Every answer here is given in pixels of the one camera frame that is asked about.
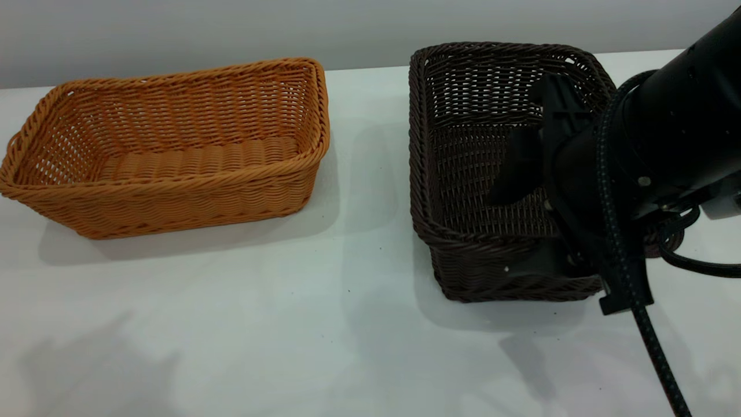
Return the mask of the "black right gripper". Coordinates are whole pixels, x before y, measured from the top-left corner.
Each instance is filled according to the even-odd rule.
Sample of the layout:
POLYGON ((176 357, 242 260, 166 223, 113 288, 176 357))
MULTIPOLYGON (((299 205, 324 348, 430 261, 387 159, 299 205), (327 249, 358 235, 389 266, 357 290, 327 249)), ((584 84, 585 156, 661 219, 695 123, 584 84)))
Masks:
POLYGON ((645 227, 617 212, 619 243, 615 254, 600 198, 597 129, 582 93, 566 75, 546 74, 532 100, 542 108, 542 126, 511 130, 505 157, 490 187, 489 203, 513 205, 544 185, 562 239, 540 241, 504 267, 509 277, 587 278, 600 275, 606 294, 605 315, 648 306, 654 297, 648 281, 645 227))

